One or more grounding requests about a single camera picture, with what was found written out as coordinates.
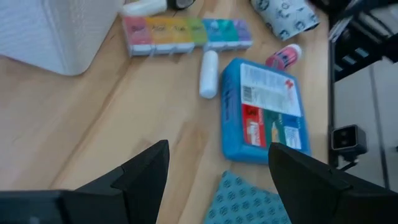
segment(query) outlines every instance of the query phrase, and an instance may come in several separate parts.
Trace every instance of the blue box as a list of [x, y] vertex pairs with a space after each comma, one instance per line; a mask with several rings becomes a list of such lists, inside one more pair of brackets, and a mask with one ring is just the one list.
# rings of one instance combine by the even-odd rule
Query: blue box
[[271, 142], [311, 155], [297, 79], [236, 58], [221, 82], [222, 148], [233, 161], [268, 164]]

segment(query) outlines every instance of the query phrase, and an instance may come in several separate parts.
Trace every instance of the red cross symbol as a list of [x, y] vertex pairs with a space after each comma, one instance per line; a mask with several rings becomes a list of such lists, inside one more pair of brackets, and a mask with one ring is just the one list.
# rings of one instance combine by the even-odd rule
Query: red cross symbol
[[287, 85], [287, 89], [289, 90], [290, 88], [293, 87], [294, 84], [292, 83], [292, 81], [286, 80], [285, 85]]

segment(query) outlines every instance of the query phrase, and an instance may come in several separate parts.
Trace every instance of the small bottle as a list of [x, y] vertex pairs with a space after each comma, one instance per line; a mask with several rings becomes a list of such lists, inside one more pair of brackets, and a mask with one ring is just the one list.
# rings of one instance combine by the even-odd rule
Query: small bottle
[[209, 50], [203, 54], [200, 70], [199, 94], [206, 99], [217, 95], [218, 89], [218, 54]]
[[302, 56], [302, 49], [297, 44], [290, 44], [282, 50], [274, 53], [266, 60], [266, 65], [271, 68], [284, 71], [287, 67], [296, 63]]

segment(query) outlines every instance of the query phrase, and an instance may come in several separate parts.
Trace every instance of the product label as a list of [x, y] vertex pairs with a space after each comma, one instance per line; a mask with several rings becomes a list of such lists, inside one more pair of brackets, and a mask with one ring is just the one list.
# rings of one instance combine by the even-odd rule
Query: product label
[[241, 65], [242, 103], [293, 116], [301, 116], [294, 80], [278, 73]]
[[241, 102], [247, 144], [266, 147], [280, 142], [302, 148], [302, 114], [293, 79], [242, 64]]
[[276, 56], [282, 59], [285, 68], [296, 63], [298, 58], [297, 52], [293, 47], [285, 47], [282, 51], [277, 52]]
[[244, 140], [255, 146], [266, 146], [264, 115], [261, 108], [242, 104]]

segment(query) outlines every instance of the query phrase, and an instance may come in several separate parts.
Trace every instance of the white and blue patterned cloth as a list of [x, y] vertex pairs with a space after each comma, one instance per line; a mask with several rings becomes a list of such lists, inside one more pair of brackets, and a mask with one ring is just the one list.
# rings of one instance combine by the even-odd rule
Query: white and blue patterned cloth
[[266, 26], [281, 40], [287, 40], [319, 24], [317, 15], [304, 0], [251, 0]]
[[279, 195], [259, 189], [225, 171], [205, 224], [249, 223], [291, 224]]

